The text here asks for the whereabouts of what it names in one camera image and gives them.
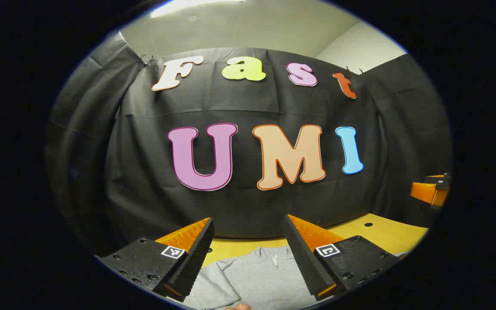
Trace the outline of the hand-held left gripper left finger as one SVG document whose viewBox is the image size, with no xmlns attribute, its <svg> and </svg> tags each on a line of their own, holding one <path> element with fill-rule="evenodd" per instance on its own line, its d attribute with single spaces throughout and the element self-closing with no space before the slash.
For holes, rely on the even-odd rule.
<svg viewBox="0 0 496 310">
<path fill-rule="evenodd" d="M 156 240 L 138 238 L 96 258 L 118 275 L 154 294 L 183 302 L 191 293 L 214 237 L 211 217 Z"/>
</svg>

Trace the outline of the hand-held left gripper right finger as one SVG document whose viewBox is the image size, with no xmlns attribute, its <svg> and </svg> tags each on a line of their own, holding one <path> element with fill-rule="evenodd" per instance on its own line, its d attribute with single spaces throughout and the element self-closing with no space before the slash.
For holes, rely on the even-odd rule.
<svg viewBox="0 0 496 310">
<path fill-rule="evenodd" d="M 400 261 L 362 236 L 343 238 L 291 214 L 283 218 L 283 233 L 317 301 L 359 287 Z"/>
</svg>

